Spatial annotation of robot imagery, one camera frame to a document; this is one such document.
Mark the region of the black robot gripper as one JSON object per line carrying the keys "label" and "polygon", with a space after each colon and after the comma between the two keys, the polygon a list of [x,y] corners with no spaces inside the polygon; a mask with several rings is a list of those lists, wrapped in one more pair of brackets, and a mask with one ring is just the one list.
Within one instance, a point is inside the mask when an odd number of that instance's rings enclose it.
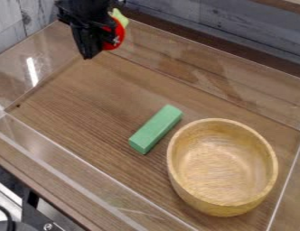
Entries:
{"label": "black robot gripper", "polygon": [[112,0],[55,0],[58,20],[70,25],[80,53],[90,60],[104,49],[102,44],[120,45],[118,26],[109,14]]}

